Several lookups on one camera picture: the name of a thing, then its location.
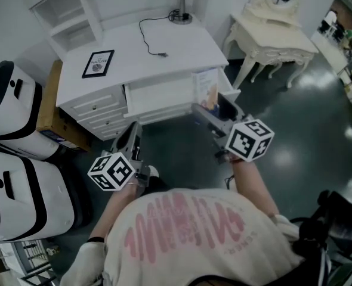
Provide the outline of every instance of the framed photo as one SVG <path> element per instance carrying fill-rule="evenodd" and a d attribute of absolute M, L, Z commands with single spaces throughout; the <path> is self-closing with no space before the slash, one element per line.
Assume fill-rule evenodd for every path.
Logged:
<path fill-rule="evenodd" d="M 114 52 L 115 50 L 92 53 L 82 78 L 106 76 Z"/>

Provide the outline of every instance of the white cabinet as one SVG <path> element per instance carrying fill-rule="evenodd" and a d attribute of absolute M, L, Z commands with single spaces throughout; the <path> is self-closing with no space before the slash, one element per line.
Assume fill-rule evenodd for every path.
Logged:
<path fill-rule="evenodd" d="M 240 94 L 221 67 L 218 91 L 233 101 Z M 61 107 L 96 137 L 107 140 L 133 121 L 146 125 L 189 114 L 193 102 L 192 73 L 184 72 L 127 83 L 124 90 L 112 86 Z"/>
<path fill-rule="evenodd" d="M 235 100 L 222 66 L 228 64 L 213 38 L 195 19 L 182 26 L 169 20 L 147 22 L 146 40 L 138 23 L 104 32 L 103 44 L 70 51 L 63 63 L 57 106 L 102 140 L 112 139 L 128 124 L 150 124 L 191 112 L 194 102 L 192 73 L 218 69 L 218 91 Z M 82 78 L 93 52 L 115 50 L 105 76 Z"/>

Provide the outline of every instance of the cardboard box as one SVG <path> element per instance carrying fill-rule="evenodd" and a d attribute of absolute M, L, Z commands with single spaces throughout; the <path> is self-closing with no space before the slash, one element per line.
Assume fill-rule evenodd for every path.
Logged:
<path fill-rule="evenodd" d="M 61 70 L 62 62 L 56 60 L 42 95 L 36 128 L 40 133 L 67 148 L 75 151 L 90 151 L 91 134 L 55 106 Z"/>

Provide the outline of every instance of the black cable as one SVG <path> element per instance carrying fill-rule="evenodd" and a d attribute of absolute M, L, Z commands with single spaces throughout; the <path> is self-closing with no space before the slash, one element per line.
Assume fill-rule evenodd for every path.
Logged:
<path fill-rule="evenodd" d="M 165 53 L 165 52 L 164 52 L 164 53 L 152 53 L 152 52 L 150 52 L 150 46 L 149 46 L 149 44 L 146 42 L 146 38 L 145 38 L 145 36 L 144 36 L 143 30 L 141 29 L 140 23 L 142 23 L 143 21 L 146 21 L 146 20 L 161 20 L 161 19 L 167 19 L 167 18 L 168 18 L 169 21 L 174 21 L 174 20 L 175 20 L 175 17 L 182 17 L 182 16 L 179 15 L 179 9 L 176 9 L 176 10 L 171 11 L 171 12 L 168 14 L 167 17 L 162 17 L 162 18 L 147 18 L 147 19 L 143 19 L 143 20 L 141 20 L 141 21 L 139 22 L 140 33 L 141 33 L 142 36 L 143 36 L 143 41 L 144 41 L 144 43 L 145 43 L 145 44 L 147 45 L 147 47 L 148 47 L 148 53 L 149 53 L 149 54 L 151 54 L 151 55 L 158 55 L 158 56 L 161 56 L 161 57 L 167 57 L 167 56 L 168 56 L 168 54 Z"/>

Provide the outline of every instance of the pink print on shirt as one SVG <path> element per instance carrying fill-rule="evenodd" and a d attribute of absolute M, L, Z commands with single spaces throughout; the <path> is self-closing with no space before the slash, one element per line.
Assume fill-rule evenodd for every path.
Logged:
<path fill-rule="evenodd" d="M 156 253 L 167 253 L 177 245 L 193 243 L 198 247 L 206 241 L 213 249 L 216 245 L 223 245 L 228 236 L 237 243 L 244 226 L 238 213 L 216 200 L 211 209 L 206 198 L 173 192 L 149 202 L 146 216 L 142 213 L 136 215 L 135 226 L 127 230 L 124 246 L 132 257 L 140 260 L 145 259 L 145 251 L 148 261 L 154 263 Z"/>

